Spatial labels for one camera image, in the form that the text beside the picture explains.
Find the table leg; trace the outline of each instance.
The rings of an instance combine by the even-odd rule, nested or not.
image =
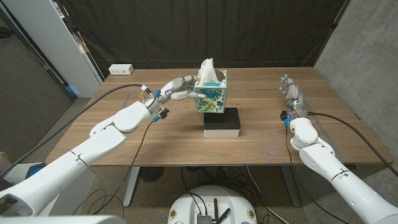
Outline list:
[[[140,167],[132,167],[130,171],[129,182],[127,183],[126,194],[124,195],[123,206],[129,207],[132,201],[132,196],[136,189],[136,184],[138,183],[138,174]]]
[[[290,195],[290,201],[295,207],[301,205],[299,193],[297,192],[296,184],[294,182],[293,173],[290,166],[281,166],[282,175],[284,176],[287,191]]]

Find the black clamp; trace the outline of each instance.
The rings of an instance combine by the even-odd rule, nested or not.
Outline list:
[[[280,114],[280,120],[284,121],[287,119],[287,112],[286,111],[282,111]]]
[[[170,112],[169,109],[165,108],[159,113],[160,118],[165,119],[167,117],[167,113]]]

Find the black cable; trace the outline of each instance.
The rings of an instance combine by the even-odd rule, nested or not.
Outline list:
[[[384,165],[386,165],[397,177],[398,177],[398,172],[380,155],[380,153],[373,147],[373,145],[363,136],[356,128],[354,128],[352,125],[348,124],[346,121],[343,121],[342,119],[339,119],[335,116],[324,114],[324,113],[316,113],[316,112],[308,112],[308,115],[319,115],[319,116],[326,116],[328,118],[333,118],[337,121],[340,121],[341,123],[347,125],[349,128],[351,128],[353,131],[355,131],[358,136],[361,137],[361,139],[372,149],[372,151],[380,158],[381,161],[383,161]]]
[[[118,86],[116,88],[113,88],[112,90],[109,90],[107,92],[105,92],[104,94],[102,94],[101,96],[99,96],[97,99],[95,99],[95,101],[93,101],[92,103],[90,103],[89,105],[87,105],[85,108],[83,108],[79,113],[77,113],[74,117],[72,117],[71,119],[69,119],[69,121],[67,121],[61,128],[58,128],[54,133],[52,133],[47,139],[44,139],[42,142],[38,143],[38,145],[36,145],[33,149],[31,149],[29,152],[25,153],[23,156],[21,156],[19,159],[17,159],[15,162],[13,162],[9,167],[7,167],[7,169],[3,170],[0,173],[0,178],[4,177],[4,175],[7,174],[8,171],[10,171],[13,167],[15,167],[16,165],[20,164],[24,159],[26,159],[26,157],[28,157],[29,155],[31,155],[33,152],[35,152],[36,150],[38,150],[38,148],[42,147],[45,143],[47,143],[50,139],[52,139],[54,136],[56,136],[62,129],[64,129],[66,126],[68,126],[70,123],[72,123],[77,117],[79,117],[81,114],[83,114],[86,110],[88,110],[88,108],[91,108],[94,104],[96,104],[97,102],[99,102],[99,100],[101,100],[102,98],[104,98],[106,95],[116,91],[116,90],[120,90],[122,88],[126,88],[126,87],[130,87],[130,86],[138,86],[141,87],[141,84],[126,84],[126,85],[121,85]]]
[[[242,175],[242,174],[237,175],[236,179],[233,179],[233,178],[228,177],[228,175],[226,174],[225,170],[222,167],[219,167],[219,170],[222,171],[222,173],[224,174],[224,178],[229,180],[231,182],[231,184],[237,186],[241,191],[247,190],[251,194],[251,197],[253,198],[253,204],[254,204],[254,213],[257,214],[257,205],[256,205],[256,199],[254,198],[254,194],[251,190],[246,188],[247,186],[251,186],[251,185],[249,185],[249,179],[245,175]],[[244,177],[246,179],[246,182],[241,182],[238,179],[239,177]]]
[[[275,224],[277,223],[276,220],[275,220],[275,218],[274,218],[272,215],[267,214],[267,215],[264,215],[264,217],[262,218],[262,222],[261,222],[262,224],[264,224],[264,219],[265,219],[266,217],[268,218],[268,219],[267,219],[267,224],[269,224],[269,217],[271,217],[271,218],[274,220]]]
[[[131,170],[131,168],[132,168],[132,165],[134,164],[134,161],[135,161],[136,158],[137,158],[138,152],[139,152],[139,150],[140,150],[140,148],[141,148],[141,146],[142,146],[142,143],[144,142],[145,135],[147,134],[147,131],[148,131],[148,129],[149,129],[149,126],[150,126],[152,123],[153,123],[153,121],[151,121],[151,122],[149,123],[147,129],[145,130],[144,136],[142,137],[142,140],[141,140],[141,144],[139,145],[138,150],[137,150],[137,152],[136,152],[136,156],[134,156],[134,159],[133,159],[132,162],[131,162],[131,165],[130,165],[130,167],[129,167],[129,170],[128,170],[127,173],[126,173],[126,176],[124,176],[123,181],[120,183],[118,189],[117,189],[117,190],[115,191],[115,193],[112,195],[111,199],[108,200],[108,201],[105,203],[105,205],[103,205],[100,209],[98,209],[93,215],[96,215],[98,212],[100,212],[100,211],[101,211],[101,210],[114,198],[114,196],[117,194],[117,192],[118,192],[118,191],[120,190],[120,188],[122,187],[124,181],[126,180],[127,176],[128,176],[129,173],[130,173],[130,170]]]
[[[87,199],[89,199],[95,192],[100,191],[100,190],[102,190],[102,191],[104,192],[104,194],[106,195],[106,191],[103,190],[103,189],[95,190],[93,193],[91,193],[89,196],[87,196],[87,198],[86,198],[84,201],[82,201],[82,202],[79,204],[79,206],[77,206],[77,208],[75,209],[75,211],[73,211],[72,214],[74,214],[74,213],[78,210],[78,208],[79,208],[81,205],[83,205],[83,203],[85,203],[85,202],[87,201]]]
[[[345,224],[349,224],[348,222],[346,222],[346,221],[344,221],[344,220],[338,218],[338,217],[335,216],[334,214],[332,214],[332,213],[326,211],[324,208],[322,208],[316,201],[314,201],[314,199],[311,198],[311,196],[310,196],[310,195],[307,193],[307,191],[304,189],[303,185],[301,184],[301,182],[300,182],[300,180],[299,180],[299,177],[298,177],[297,174],[296,174],[296,170],[295,170],[294,165],[293,165],[293,162],[292,162],[292,155],[290,154],[289,147],[287,146],[287,126],[286,126],[286,141],[285,141],[285,143],[286,143],[287,152],[289,153],[290,163],[291,163],[292,168],[293,168],[294,176],[296,176],[297,182],[298,182],[298,184],[300,185],[300,187],[303,189],[304,193],[308,196],[308,198],[311,199],[311,201],[312,201],[313,203],[315,203],[315,205],[318,206],[318,208],[322,209],[324,212],[326,212],[327,214],[331,215],[333,218],[335,218],[335,219],[337,219],[337,220],[339,220],[339,221],[341,221],[341,222],[343,222],[343,223],[345,223]]]
[[[248,174],[250,176],[251,181],[254,183],[254,185],[256,186],[256,190],[258,192],[258,194],[260,195],[260,198],[262,200],[262,202],[264,203],[264,205],[267,207],[268,212],[271,212],[281,223],[286,223],[289,224],[288,221],[284,220],[282,217],[280,217],[278,214],[276,214],[274,211],[271,210],[271,208],[268,206],[264,196],[262,195],[259,186],[257,185],[256,181],[254,180],[253,176],[250,173],[249,170],[249,166],[246,166],[246,169],[248,170]]]
[[[238,185],[238,184],[233,183],[232,180],[236,180],[236,181],[238,181],[239,183],[242,183],[242,182],[239,181],[238,179],[232,179],[232,178],[228,177],[228,176],[226,175],[225,170],[223,170],[221,167],[219,167],[219,168],[220,168],[220,170],[222,170],[222,172],[224,173],[225,179],[228,179],[229,181],[231,181],[231,183],[228,183],[227,181],[225,181],[225,179],[217,180],[217,179],[213,178],[209,173],[207,173],[207,171],[206,171],[203,167],[200,168],[200,171],[203,171],[204,175],[207,176],[207,178],[208,178],[210,181],[214,182],[214,183],[218,183],[218,184],[219,184],[219,182],[222,182],[222,183],[224,183],[224,184],[226,184],[226,185],[233,185],[233,186],[237,187],[240,191],[243,192],[243,195],[244,195],[244,197],[246,198],[246,200],[248,200],[248,197],[246,196],[246,194],[244,193],[243,190],[247,190],[248,192],[250,192],[250,194],[252,195],[252,198],[253,198],[253,204],[254,204],[255,213],[257,214],[256,200],[255,200],[255,198],[254,198],[254,195],[253,195],[252,191],[249,190],[249,189],[247,189],[247,188],[245,188],[244,186],[240,186],[240,185]],[[246,177],[245,175],[238,175],[237,178],[238,178],[239,176],[245,177],[245,179],[248,180],[248,177]],[[255,187],[255,186],[248,184],[248,181],[247,181],[247,183],[245,183],[245,184],[246,184],[246,186],[252,187],[252,188],[254,189],[254,191],[257,192],[258,197],[261,197],[261,196],[262,196],[262,195],[260,195],[260,193],[256,190],[256,187]],[[267,215],[268,215],[268,216],[271,216],[271,217],[275,220],[275,218],[274,218],[272,215],[269,214],[268,209],[267,209]]]
[[[95,200],[95,201],[91,204],[90,208],[88,209],[87,215],[89,214],[89,212],[90,212],[91,208],[93,207],[93,205],[95,204],[95,202],[99,201],[101,198],[105,198],[105,199],[104,199],[104,201],[105,201],[107,196],[112,196],[112,197],[111,197],[111,200],[112,200],[113,198],[116,198],[116,199],[120,202],[120,204],[122,205],[122,218],[124,218],[124,206],[123,206],[122,200],[120,200],[120,198],[118,198],[118,197],[116,197],[116,196],[113,196],[113,195],[111,195],[111,194],[104,195],[104,196],[98,198],[97,200]]]
[[[199,197],[199,195],[194,194],[194,193],[191,193],[191,192],[188,190],[187,184],[185,183],[184,176],[183,176],[183,174],[182,174],[183,169],[184,169],[184,167],[181,167],[181,179],[182,179],[182,182],[183,182],[183,184],[184,184],[185,190],[187,191],[185,194],[190,194],[190,195],[191,195],[192,199],[195,201],[195,203],[196,203],[196,205],[197,205],[197,207],[198,207],[198,209],[199,209],[199,214],[201,215],[201,210],[200,210],[199,204],[198,204],[198,202],[195,200],[195,198],[193,198],[193,195],[196,195],[198,198],[200,198],[200,200],[201,200],[201,201],[203,202],[203,204],[205,205],[205,215],[207,215],[207,207],[206,207],[205,201],[203,201],[203,199],[202,199],[201,197]]]
[[[235,187],[238,187],[238,189],[242,192],[244,198],[246,198],[246,200],[248,199],[248,196],[244,193],[244,191],[238,185],[236,185],[235,183],[227,183],[224,180],[214,179],[209,173],[207,173],[207,171],[204,168],[201,167],[201,170],[203,171],[204,175],[207,176],[209,178],[209,180],[213,181],[214,183],[224,182],[227,185],[233,185]]]

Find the wooden table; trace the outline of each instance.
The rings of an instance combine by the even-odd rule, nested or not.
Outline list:
[[[289,164],[285,146],[285,126],[280,112],[286,110],[286,99],[278,90],[280,78],[288,73],[302,89],[306,110],[337,116],[361,131],[388,162],[393,157],[372,132],[360,121],[314,68],[227,68],[227,107],[237,107],[241,120],[238,138],[204,138],[203,114],[195,111],[193,99],[169,101],[165,120],[148,130],[135,166],[242,166]],[[141,83],[152,91],[175,77],[196,75],[197,69],[134,70],[132,75],[110,75],[93,99],[105,91],[127,83]],[[72,124],[46,163],[89,138],[89,132],[100,121],[114,115],[137,100],[140,89],[118,90],[83,113]],[[363,140],[350,128],[330,118],[310,116],[320,137],[329,142],[345,164],[381,164]],[[149,121],[127,134],[127,141],[96,165],[125,166],[132,162]],[[301,164],[299,153],[290,147],[293,163]]]

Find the floral tissue box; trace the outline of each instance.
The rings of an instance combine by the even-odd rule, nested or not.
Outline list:
[[[226,102],[226,70],[216,70],[222,72],[224,79],[220,82],[196,82],[193,91],[205,94],[206,98],[195,98],[197,112],[224,113]]]

